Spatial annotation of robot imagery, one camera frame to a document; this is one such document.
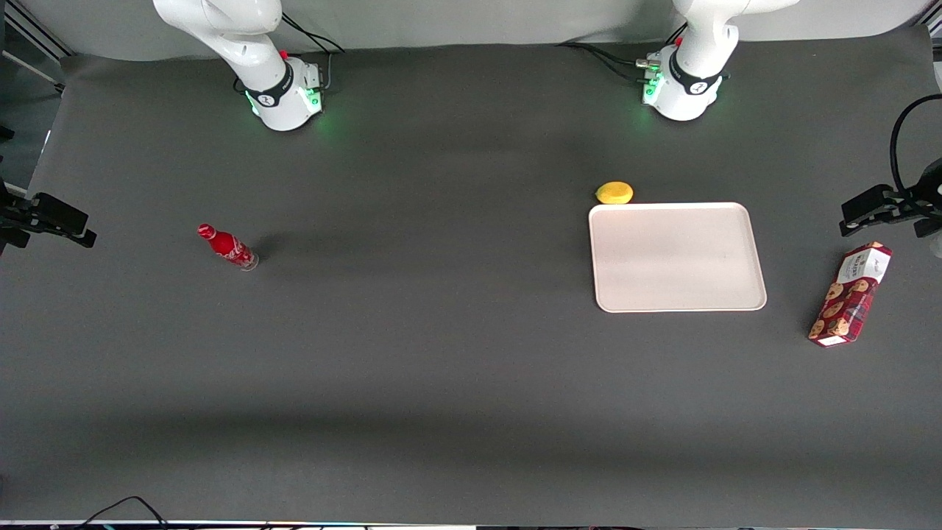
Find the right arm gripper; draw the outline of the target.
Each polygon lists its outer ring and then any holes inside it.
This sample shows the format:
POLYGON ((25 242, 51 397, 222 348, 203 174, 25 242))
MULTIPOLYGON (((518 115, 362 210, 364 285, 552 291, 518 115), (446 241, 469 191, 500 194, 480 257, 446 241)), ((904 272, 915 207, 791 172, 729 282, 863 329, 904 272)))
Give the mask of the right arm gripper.
MULTIPOLYGON (((21 227, 21 214, 16 207, 26 200, 26 192, 16 185, 1 180, 1 255, 7 246, 26 248, 30 239, 28 231, 21 227)), ((31 198, 30 211, 37 220, 29 225, 29 231, 47 233, 68 239, 84 248, 92 248, 97 234, 85 228, 88 215, 50 194, 35 194, 31 198)))

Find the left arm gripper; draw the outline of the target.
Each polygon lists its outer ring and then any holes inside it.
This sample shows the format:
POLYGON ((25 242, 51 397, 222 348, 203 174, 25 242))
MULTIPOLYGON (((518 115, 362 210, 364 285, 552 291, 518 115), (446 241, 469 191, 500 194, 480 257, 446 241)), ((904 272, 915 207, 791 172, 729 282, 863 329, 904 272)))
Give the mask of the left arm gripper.
MULTIPOLYGON (((924 216, 914 224, 916 238, 927 239, 940 234, 941 229, 941 158, 933 161, 913 185, 913 196, 931 216, 924 216)), ((909 207, 898 208, 891 185, 874 185, 841 205, 845 238, 876 225, 892 225, 911 221, 915 212, 909 207)))

